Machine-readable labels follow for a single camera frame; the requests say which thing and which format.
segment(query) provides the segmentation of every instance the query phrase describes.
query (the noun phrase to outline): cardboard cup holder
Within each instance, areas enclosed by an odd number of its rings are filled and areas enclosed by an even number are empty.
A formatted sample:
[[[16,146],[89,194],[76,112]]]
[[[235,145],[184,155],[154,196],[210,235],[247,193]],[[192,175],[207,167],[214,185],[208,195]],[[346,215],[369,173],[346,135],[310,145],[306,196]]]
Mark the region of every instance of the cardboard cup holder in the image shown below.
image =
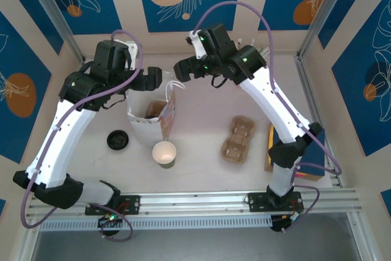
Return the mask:
[[[249,141],[255,133],[255,122],[244,116],[232,119],[230,137],[221,147],[221,157],[236,164],[242,164],[249,153]]]

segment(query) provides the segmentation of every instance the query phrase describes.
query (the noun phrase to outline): white paper bag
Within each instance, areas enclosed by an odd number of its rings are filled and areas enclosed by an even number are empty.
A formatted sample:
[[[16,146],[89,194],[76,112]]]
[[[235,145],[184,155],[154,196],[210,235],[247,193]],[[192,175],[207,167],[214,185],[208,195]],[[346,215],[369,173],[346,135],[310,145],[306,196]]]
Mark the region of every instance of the white paper bag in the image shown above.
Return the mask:
[[[158,142],[166,141],[169,138],[172,123],[175,116],[175,88],[178,86],[182,89],[185,86],[172,80],[173,74],[163,76],[163,81],[159,88],[149,92],[139,92],[129,90],[126,93],[128,102],[128,118],[137,140],[149,147],[155,146]],[[155,108],[160,109],[163,105],[163,110],[157,117],[146,118],[147,111],[154,107],[148,107],[152,102],[156,102]]]

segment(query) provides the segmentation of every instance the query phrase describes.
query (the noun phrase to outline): black cup lid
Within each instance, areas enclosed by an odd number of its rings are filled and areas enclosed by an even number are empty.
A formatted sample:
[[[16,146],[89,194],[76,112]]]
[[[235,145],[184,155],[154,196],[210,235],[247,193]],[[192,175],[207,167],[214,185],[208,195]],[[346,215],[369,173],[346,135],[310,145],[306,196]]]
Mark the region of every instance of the black cup lid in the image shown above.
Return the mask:
[[[129,136],[124,131],[117,130],[108,136],[108,146],[113,150],[124,149],[129,143]]]

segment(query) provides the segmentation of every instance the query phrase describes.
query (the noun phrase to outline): paper cup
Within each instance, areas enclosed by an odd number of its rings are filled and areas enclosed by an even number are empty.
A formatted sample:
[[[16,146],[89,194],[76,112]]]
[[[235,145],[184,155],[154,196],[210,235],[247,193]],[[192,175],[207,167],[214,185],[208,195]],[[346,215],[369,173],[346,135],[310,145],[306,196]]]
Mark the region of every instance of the paper cup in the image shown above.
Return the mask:
[[[177,150],[175,146],[167,141],[157,143],[152,150],[152,157],[163,168],[174,166]]]

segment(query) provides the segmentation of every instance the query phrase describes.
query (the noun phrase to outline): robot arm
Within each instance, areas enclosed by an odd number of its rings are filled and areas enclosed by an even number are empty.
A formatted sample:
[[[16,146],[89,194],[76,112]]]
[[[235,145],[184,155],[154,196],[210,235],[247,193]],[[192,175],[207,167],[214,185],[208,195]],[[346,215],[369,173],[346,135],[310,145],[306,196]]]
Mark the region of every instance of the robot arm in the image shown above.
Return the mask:
[[[276,128],[280,141],[269,150],[274,169],[272,182],[268,186],[268,198],[273,208],[278,208],[278,203],[284,203],[292,193],[291,178],[295,164],[299,162],[312,140],[297,125],[275,92],[281,94],[303,126],[314,135],[318,135],[322,128],[318,123],[310,123],[300,115],[276,83],[276,88],[272,89],[269,68],[260,53],[249,45],[237,50],[223,24],[197,31],[195,34],[190,32],[187,41],[194,47],[195,56],[175,65],[175,74],[181,82],[189,81],[190,73],[193,73],[196,79],[206,75],[222,75],[245,90]]]
[[[18,171],[13,181],[26,189],[33,174],[36,172],[38,159],[49,139],[51,130],[61,117],[78,101],[115,87],[127,80],[134,71],[132,58],[135,57],[134,48],[122,42],[103,41],[97,45],[94,61],[90,72],[71,73],[64,82],[60,91],[60,101],[51,129],[32,164],[25,171]],[[128,89],[149,90],[157,89],[162,82],[162,71],[158,67],[149,67],[148,74],[143,70],[130,83],[127,89],[117,94],[125,95]],[[95,114],[104,108],[111,95],[94,99],[73,111],[64,121],[61,129],[54,137],[48,152],[43,159],[38,176],[34,181],[32,191],[42,202],[58,208],[67,209],[76,203],[97,203],[106,205],[118,196],[120,191],[105,182],[82,183],[74,180],[67,174],[69,162],[78,142]]]

